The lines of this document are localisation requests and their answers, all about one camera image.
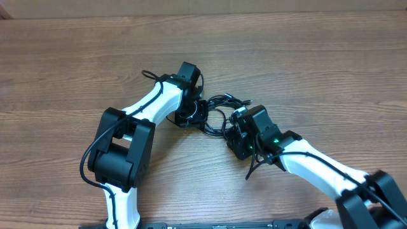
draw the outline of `black plastic housing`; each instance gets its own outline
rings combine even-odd
[[[379,170],[372,176],[366,176],[365,187],[375,190],[402,218],[407,217],[407,201],[393,178]],[[345,190],[336,199],[336,206],[344,229],[402,229],[406,228],[388,210],[383,207],[366,208],[364,201],[378,201],[370,197],[361,188]]]
[[[207,101],[202,98],[202,86],[196,87],[201,71],[196,65],[183,62],[176,75],[167,78],[167,82],[183,90],[183,98],[175,112],[174,123],[178,127],[203,128],[208,119]]]
[[[235,119],[240,134],[230,137],[227,144],[233,150],[236,157],[241,160],[253,154],[250,146],[253,145],[257,134],[259,134],[261,147],[273,155],[282,153],[288,144],[302,139],[300,135],[290,130],[282,134],[278,126],[268,116],[266,108],[262,105],[251,108],[241,117]],[[269,156],[268,153],[262,155],[258,149],[256,151],[263,158]],[[280,169],[285,170],[279,158],[270,163],[274,163]]]
[[[124,116],[124,111],[105,110],[95,138]],[[131,117],[107,133],[91,150],[88,160],[88,169],[95,173],[96,181],[112,184],[123,192],[137,188],[149,166],[154,132],[155,123]],[[112,143],[114,137],[121,139],[123,135],[132,136],[129,149]]]

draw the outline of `wire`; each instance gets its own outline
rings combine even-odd
[[[86,149],[85,153],[83,154],[82,159],[81,159],[81,163],[80,163],[80,166],[79,166],[79,173],[81,174],[81,177],[84,180],[84,182],[86,182],[86,183],[88,183],[88,184],[90,184],[92,186],[102,188],[102,189],[106,190],[110,194],[109,198],[112,199],[113,225],[114,225],[115,229],[118,229],[117,217],[116,217],[116,200],[114,199],[115,194],[113,193],[113,191],[109,187],[98,184],[98,183],[95,183],[95,182],[89,180],[85,176],[85,173],[83,172],[83,167],[85,165],[85,161],[86,161],[87,156],[89,155],[89,152],[92,150],[92,148],[96,145],[97,142],[99,142],[108,132],[112,131],[117,126],[119,126],[123,122],[125,122],[127,119],[133,117],[133,115],[136,115],[137,113],[141,112],[144,108],[148,107],[152,102],[154,102],[160,96],[160,94],[163,93],[164,85],[163,85],[163,82],[160,79],[160,77],[158,77],[156,74],[154,74],[152,72],[149,72],[149,71],[146,71],[146,70],[141,71],[141,74],[143,76],[149,78],[149,79],[153,79],[153,80],[160,83],[160,90],[158,91],[158,93],[152,99],[150,99],[148,102],[146,102],[144,105],[140,106],[139,109],[131,112],[130,114],[127,114],[124,118],[122,118],[121,120],[116,122],[114,125],[109,127],[105,132],[103,132],[103,134],[101,134],[96,140],[94,140],[91,143],[91,145],[89,145],[89,147]]]
[[[260,133],[257,133],[256,136],[254,137],[255,145],[256,145],[256,147],[259,149],[261,155],[266,155],[265,152],[263,151],[263,148],[260,146],[260,143],[259,143],[259,136],[260,136]],[[264,163],[269,163],[269,162],[271,162],[270,165],[273,164],[273,163],[272,163],[272,160],[273,160],[273,159],[270,159],[270,158],[264,159],[263,161],[260,162],[259,159],[258,159],[258,155],[259,155],[259,153],[256,153],[256,161],[257,161],[258,164],[255,165],[254,167],[253,167],[253,166],[250,167],[249,172],[248,172],[247,175],[246,175],[246,180],[248,180],[248,178],[250,177],[250,175],[251,175],[260,165],[263,165]]]
[[[257,153],[256,150],[254,150],[254,149],[257,147],[257,148],[258,148],[258,151],[260,151],[261,155],[264,155],[263,148],[260,146],[260,143],[259,143],[259,136],[260,136],[260,133],[257,133],[256,136],[255,136],[254,139],[253,139],[253,156],[252,156],[252,163],[250,164],[250,169],[249,169],[249,171],[248,171],[248,173],[247,173],[247,175],[246,175],[246,180],[248,180],[248,178],[250,177],[250,175],[251,175],[260,165],[264,164],[263,162],[260,162],[260,161],[259,161],[259,158],[258,158],[259,153]],[[256,160],[258,164],[256,164],[256,165],[253,167],[254,160]]]
[[[179,125],[178,124],[176,124],[174,121],[172,121],[169,117],[168,117],[168,115],[165,117],[168,121],[170,121],[172,124],[174,124],[174,125],[176,125],[177,127],[179,127]]]
[[[226,122],[229,120],[226,118],[224,112],[218,109],[217,107],[223,106],[227,108],[238,109],[241,108],[242,106],[249,105],[252,101],[251,100],[241,101],[240,99],[235,98],[230,94],[223,94],[212,96],[207,100],[207,102],[208,102],[208,111],[217,111],[222,114],[223,117],[222,126],[221,128],[213,128],[206,121],[205,127],[199,129],[207,135],[214,137],[223,137],[225,140],[228,140],[229,136],[237,131],[237,127],[236,125],[232,125],[231,127],[226,128]]]
[[[202,94],[204,92],[204,74],[201,73],[201,80],[202,80],[202,86],[201,86],[201,92],[199,94]]]
[[[398,213],[393,210],[384,200],[382,200],[378,195],[376,195],[375,193],[373,193],[370,189],[368,189],[367,187],[363,186],[360,182],[356,181],[354,178],[352,178],[350,175],[342,172],[340,169],[336,168],[335,166],[333,166],[332,164],[330,164],[329,162],[325,161],[324,159],[322,159],[321,157],[314,155],[312,153],[309,152],[286,152],[286,153],[281,153],[278,155],[273,155],[268,157],[267,159],[264,159],[263,161],[261,161],[260,163],[258,163],[256,166],[252,167],[249,171],[249,173],[246,176],[246,180],[249,178],[250,174],[252,172],[254,172],[260,165],[263,165],[264,163],[268,163],[271,162],[273,159],[279,158],[280,156],[286,156],[286,155],[304,155],[304,156],[310,156],[314,159],[317,159],[318,161],[322,162],[324,165],[328,166],[330,169],[332,169],[333,171],[335,171],[336,173],[338,173],[339,175],[343,176],[345,179],[348,179],[349,181],[351,181],[352,183],[356,184],[357,187],[363,189],[367,194],[371,195],[374,199],[376,199],[378,202],[381,203],[382,206],[384,206],[384,208],[386,210],[388,210],[395,218],[397,218],[398,220],[400,220],[400,222],[402,222],[402,224],[404,226],[407,226],[407,222],[403,219],[403,217],[401,217],[400,215],[398,215]]]

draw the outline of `wood grain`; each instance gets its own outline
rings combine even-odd
[[[183,61],[266,106],[282,130],[407,194],[407,12],[276,13],[0,21],[0,228],[101,223],[80,158],[109,106],[124,108]],[[214,124],[220,119],[211,116]],[[244,177],[222,139],[163,122],[139,189],[145,222],[301,218],[335,203],[276,167]]]
[[[407,0],[1,0],[5,18],[405,10]]]

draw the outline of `table surface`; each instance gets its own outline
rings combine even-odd
[[[102,190],[78,171],[100,116],[152,89],[141,70],[176,73],[183,61],[203,72],[204,98],[252,99],[282,131],[351,167],[388,172],[407,194],[406,11],[3,20],[0,227],[102,223]],[[249,164],[224,140],[164,121],[139,188],[143,221],[268,221],[335,208],[276,166],[246,181]]]

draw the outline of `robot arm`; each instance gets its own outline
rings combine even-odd
[[[95,173],[96,181],[113,192],[116,200],[113,206],[111,194],[105,190],[108,212],[106,228],[134,229],[139,226],[137,187],[148,169],[156,125],[159,125],[173,111],[176,112],[174,123],[179,127],[202,128],[205,124],[208,104],[206,101],[198,100],[202,92],[199,87],[195,86],[199,76],[200,71],[196,66],[184,62],[178,74],[163,75],[162,81],[156,83],[154,89],[138,103],[123,111],[109,108],[103,113],[95,137],[99,141],[95,142],[95,147],[90,150],[88,169]],[[162,94],[156,97],[161,89]],[[129,117],[130,113],[140,107],[143,107],[140,113]],[[335,200],[338,206],[339,214],[331,214],[326,211],[313,217],[312,221],[275,220],[267,223],[266,228],[270,225],[276,228],[288,225],[298,225],[290,228],[310,226],[313,229],[403,228],[401,221],[394,218],[394,214],[389,214],[386,209],[368,211],[366,205],[377,202],[377,199],[355,184],[356,181],[364,187],[374,190],[377,196],[384,199],[398,215],[405,217],[407,216],[407,202],[388,174],[379,171],[369,176],[361,170],[344,166],[317,151],[294,132],[287,131],[282,134],[277,125],[268,117],[263,106],[250,110],[245,107],[239,108],[233,112],[230,121],[236,127],[233,128],[233,131],[236,130],[236,132],[230,133],[230,136],[227,137],[228,147],[232,149],[237,158],[243,160],[250,155],[254,157],[255,154],[259,154],[265,159],[264,163],[275,164],[284,171],[306,179]],[[113,143],[113,138],[124,138],[131,141],[130,147],[125,148]],[[254,153],[247,146],[252,146],[252,149],[255,147]],[[333,165],[354,181],[350,181],[350,178],[345,179],[344,176],[329,168],[326,163],[313,156]],[[116,222],[113,221],[113,214],[116,216]],[[191,227],[177,225],[177,227],[189,229],[196,228],[196,225],[191,225]],[[221,227],[236,228],[241,225],[230,224]],[[264,227],[255,225],[248,226],[248,228]]]
[[[402,218],[407,216],[407,202],[388,174],[379,170],[369,176],[317,151],[294,132],[281,133],[264,106],[236,110],[231,119],[238,125],[239,133],[229,139],[228,145],[238,158],[244,159],[242,155],[249,154],[244,146],[255,142],[253,157],[258,153],[265,159],[259,165],[275,164],[296,174],[336,202],[339,214],[316,218],[310,222],[311,228],[404,228]],[[366,206],[372,202],[379,202],[383,207],[369,210]],[[321,223],[323,218],[331,221]]]
[[[177,75],[163,75],[162,94],[151,104],[147,102],[160,93],[161,84],[157,82],[154,89],[134,105],[119,111],[107,109],[100,119],[96,139],[107,131],[112,124],[133,113],[141,106],[144,109],[129,118],[122,125],[107,133],[93,150],[91,150],[88,168],[95,173],[96,181],[107,186],[115,198],[115,208],[111,194],[104,190],[108,219],[106,228],[117,227],[134,229],[140,222],[137,211],[137,187],[148,169],[155,127],[171,112],[187,113],[194,108],[200,89],[195,87],[200,76],[199,69],[184,62]],[[131,141],[129,149],[112,143],[113,138]]]

